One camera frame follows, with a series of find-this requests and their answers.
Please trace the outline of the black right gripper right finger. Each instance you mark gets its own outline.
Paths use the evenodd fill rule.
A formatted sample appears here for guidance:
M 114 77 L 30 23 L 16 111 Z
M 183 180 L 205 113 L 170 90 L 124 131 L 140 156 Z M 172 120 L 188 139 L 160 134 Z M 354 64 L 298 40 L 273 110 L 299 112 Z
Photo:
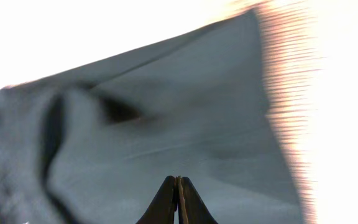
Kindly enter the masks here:
M 188 177 L 178 177 L 179 224 L 218 224 Z

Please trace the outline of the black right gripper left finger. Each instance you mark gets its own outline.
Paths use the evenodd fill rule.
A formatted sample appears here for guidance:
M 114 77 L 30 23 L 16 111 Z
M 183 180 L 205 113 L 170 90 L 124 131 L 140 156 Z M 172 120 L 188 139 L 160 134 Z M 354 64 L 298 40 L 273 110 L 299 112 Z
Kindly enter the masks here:
M 178 206 L 177 178 L 167 176 L 136 224 L 173 224 Z

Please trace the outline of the black t-shirt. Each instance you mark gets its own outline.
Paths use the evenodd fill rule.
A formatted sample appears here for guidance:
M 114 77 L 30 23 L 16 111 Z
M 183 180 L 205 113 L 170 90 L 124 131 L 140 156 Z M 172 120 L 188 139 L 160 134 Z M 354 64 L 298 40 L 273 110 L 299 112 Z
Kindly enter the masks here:
M 168 175 L 219 223 L 302 223 L 254 11 L 0 90 L 0 223 L 135 223 Z

